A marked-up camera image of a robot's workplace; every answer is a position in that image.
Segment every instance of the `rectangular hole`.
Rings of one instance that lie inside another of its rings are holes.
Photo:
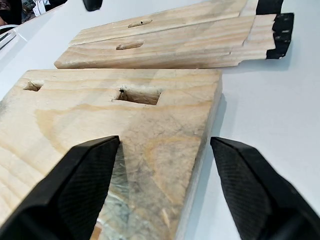
[[[42,83],[35,83],[35,82],[28,81],[26,86],[23,88],[23,90],[38,92],[42,86],[43,86]]]
[[[137,104],[157,105],[160,92],[138,92],[127,89],[120,89],[117,100],[127,101]]]

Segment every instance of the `white background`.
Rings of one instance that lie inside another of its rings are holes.
[[[0,98],[25,71],[54,68],[83,28],[197,2],[202,1],[104,0],[101,10],[86,12],[82,0],[69,0],[0,72]],[[320,1],[284,0],[282,12],[295,13],[287,56],[224,68],[212,135],[258,148],[320,214]],[[186,240],[238,239],[208,148]]]

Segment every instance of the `wooden board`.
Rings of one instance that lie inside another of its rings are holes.
[[[0,225],[72,146],[119,135],[99,239],[183,239],[221,91],[214,69],[26,72],[0,104]]]
[[[211,0],[82,30],[70,46],[255,15],[258,0]]]
[[[70,46],[58,69],[203,69],[266,59],[276,15],[240,16]]]

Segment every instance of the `drilled hole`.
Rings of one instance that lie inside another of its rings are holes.
[[[127,101],[137,104],[157,105],[160,92],[138,92],[132,90],[119,90],[120,95],[117,100]]]
[[[142,19],[141,21],[135,21],[132,22],[128,25],[128,29],[130,28],[134,28],[134,27],[138,27],[138,26],[142,26],[142,25],[146,25],[152,22],[151,18],[146,18],[146,19]]]
[[[124,44],[120,44],[116,46],[116,50],[126,50],[126,49],[136,49],[140,48],[144,44],[144,41],[135,41],[135,42],[128,42]]]
[[[43,86],[43,84],[34,83],[34,82],[31,82],[31,81],[28,81],[28,83],[23,88],[23,90],[29,90],[29,91],[38,92],[41,89],[42,86]]]

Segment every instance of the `black clamp jaw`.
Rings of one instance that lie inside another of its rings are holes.
[[[0,229],[0,240],[89,240],[111,181],[118,136],[74,146]]]
[[[320,240],[320,218],[259,151],[211,138],[222,191],[243,240]]]

